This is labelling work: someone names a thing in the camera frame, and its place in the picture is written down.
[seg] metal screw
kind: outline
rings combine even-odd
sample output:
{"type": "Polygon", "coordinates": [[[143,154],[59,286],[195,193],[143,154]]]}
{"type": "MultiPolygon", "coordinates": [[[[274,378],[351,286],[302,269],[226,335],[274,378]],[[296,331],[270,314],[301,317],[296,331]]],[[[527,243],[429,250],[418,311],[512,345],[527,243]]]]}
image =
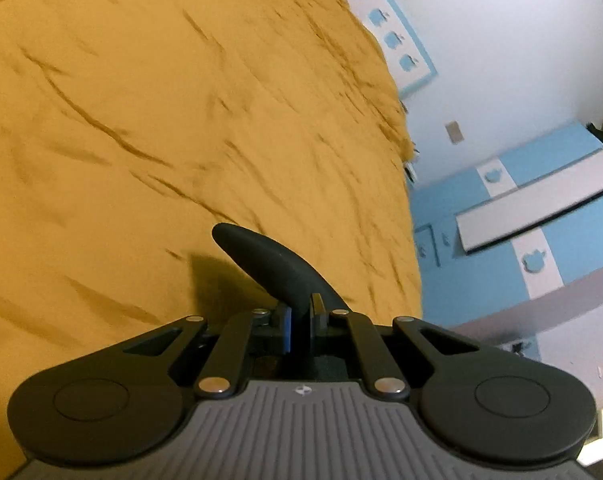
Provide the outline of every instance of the metal screw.
{"type": "Polygon", "coordinates": [[[399,394],[405,387],[404,381],[394,377],[383,377],[375,381],[375,388],[384,394],[399,394]]]}
{"type": "Polygon", "coordinates": [[[230,381],[223,377],[206,377],[199,381],[199,389],[209,394],[222,394],[230,387],[230,381]]]}

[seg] wrinkled fabric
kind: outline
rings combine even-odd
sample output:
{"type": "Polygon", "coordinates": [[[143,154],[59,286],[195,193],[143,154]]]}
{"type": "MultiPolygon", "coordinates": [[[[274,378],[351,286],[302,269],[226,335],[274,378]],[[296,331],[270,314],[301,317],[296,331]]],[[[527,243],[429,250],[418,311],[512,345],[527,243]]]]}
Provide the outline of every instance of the wrinkled fabric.
{"type": "Polygon", "coordinates": [[[31,374],[274,300],[266,234],[374,322],[419,316],[397,88],[345,0],[0,0],[0,478],[31,374]]]}

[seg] yellow bed sheet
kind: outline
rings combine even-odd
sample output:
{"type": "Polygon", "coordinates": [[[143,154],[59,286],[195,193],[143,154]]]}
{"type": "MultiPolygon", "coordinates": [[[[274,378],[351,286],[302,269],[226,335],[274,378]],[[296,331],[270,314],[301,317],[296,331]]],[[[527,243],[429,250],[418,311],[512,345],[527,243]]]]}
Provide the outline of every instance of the yellow bed sheet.
{"type": "Polygon", "coordinates": [[[0,479],[27,376],[273,304],[218,221],[419,316],[397,89],[345,0],[0,0],[0,479]]]}

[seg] wall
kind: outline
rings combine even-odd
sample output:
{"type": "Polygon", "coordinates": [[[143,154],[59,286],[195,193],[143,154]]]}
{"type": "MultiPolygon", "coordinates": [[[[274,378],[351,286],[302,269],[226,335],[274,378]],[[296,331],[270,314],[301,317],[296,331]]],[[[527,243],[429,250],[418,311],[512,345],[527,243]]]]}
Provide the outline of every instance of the wall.
{"type": "Polygon", "coordinates": [[[421,185],[572,118],[603,120],[603,0],[396,1],[439,73],[406,101],[421,185]]]}
{"type": "Polygon", "coordinates": [[[603,407],[603,379],[597,367],[603,365],[603,304],[583,316],[537,334],[543,362],[579,378],[603,407]]]}

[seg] black handle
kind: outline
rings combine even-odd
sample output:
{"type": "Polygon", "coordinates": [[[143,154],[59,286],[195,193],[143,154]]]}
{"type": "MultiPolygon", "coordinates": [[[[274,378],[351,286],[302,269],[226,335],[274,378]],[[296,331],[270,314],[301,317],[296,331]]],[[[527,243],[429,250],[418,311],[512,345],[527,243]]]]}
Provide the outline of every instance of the black handle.
{"type": "Polygon", "coordinates": [[[326,310],[350,310],[306,260],[271,238],[226,223],[213,227],[212,238],[268,294],[291,307],[294,321],[309,314],[315,293],[321,294],[326,310]]]}

